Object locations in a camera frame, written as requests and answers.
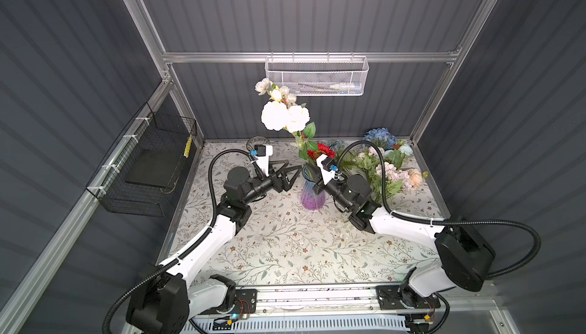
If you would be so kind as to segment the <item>blue purple glass vase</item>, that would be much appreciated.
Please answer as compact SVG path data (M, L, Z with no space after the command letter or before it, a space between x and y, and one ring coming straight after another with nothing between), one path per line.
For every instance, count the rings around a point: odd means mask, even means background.
M302 206L307 210L320 210L325 205L325 193L321 192L320 194L317 194L314 191L314 186L316 185L316 183L307 166L303 167L302 176L305 180L304 187L302 189L302 194L300 197Z

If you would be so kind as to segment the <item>red gerbera flower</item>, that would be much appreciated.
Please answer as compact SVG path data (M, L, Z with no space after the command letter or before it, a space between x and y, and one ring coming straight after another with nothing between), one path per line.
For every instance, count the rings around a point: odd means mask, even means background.
M329 158L336 158L336 152L323 143L317 144L317 150L308 149L307 155L313 161L317 161L317 159L322 155L326 155L326 157Z

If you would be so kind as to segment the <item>white peony flower stem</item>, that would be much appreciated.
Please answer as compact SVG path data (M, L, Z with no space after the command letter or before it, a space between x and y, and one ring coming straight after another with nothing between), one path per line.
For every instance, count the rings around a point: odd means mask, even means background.
M268 130L290 133L295 139L298 156L314 163L312 155L319 150L314 141L317 127L308 108L301 105L287 107L282 102L270 100L262 108L260 119Z

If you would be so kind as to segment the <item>white poppy flower stem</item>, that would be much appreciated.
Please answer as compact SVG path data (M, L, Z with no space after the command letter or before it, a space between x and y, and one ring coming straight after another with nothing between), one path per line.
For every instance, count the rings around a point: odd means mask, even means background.
M268 94L272 101L283 103L287 108L293 107L297 104L297 97L291 92L291 90L282 86L279 87L277 84L271 82L268 78L264 78L255 84L254 90L263 96Z

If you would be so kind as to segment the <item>pale blue peony stem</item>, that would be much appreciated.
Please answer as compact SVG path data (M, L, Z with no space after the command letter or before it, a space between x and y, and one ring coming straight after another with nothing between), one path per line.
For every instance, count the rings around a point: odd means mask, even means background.
M397 143L386 152L385 160L395 166L396 169L400 169L404 161L413 155L414 151L408 143Z

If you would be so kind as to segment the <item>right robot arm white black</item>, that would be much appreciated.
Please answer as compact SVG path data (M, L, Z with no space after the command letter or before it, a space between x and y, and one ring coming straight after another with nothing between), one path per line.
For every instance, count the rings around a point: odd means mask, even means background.
M472 225L441 226L438 220L408 221L407 215L392 214L369 199L372 192L365 178L352 175L346 181L315 176L317 191L327 192L357 230L395 236L431 249L437 257L422 268L412 268L398 288L407 305L455 287L470 292L482 289L494 261L494 250Z

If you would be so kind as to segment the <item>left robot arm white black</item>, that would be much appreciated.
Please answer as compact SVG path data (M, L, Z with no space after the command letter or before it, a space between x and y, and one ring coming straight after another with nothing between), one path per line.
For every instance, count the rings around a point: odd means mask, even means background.
M126 321L144 333L179 333L192 317L210 309L228 311L235 301L235 284L215 274L203 284L194 280L205 264L245 227L251 203L269 191L289 191L302 172L300 165L283 161L279 169L269 162L256 166L256 177L245 167L227 174L224 194L213 202L208 227L160 265L145 268L130 295Z

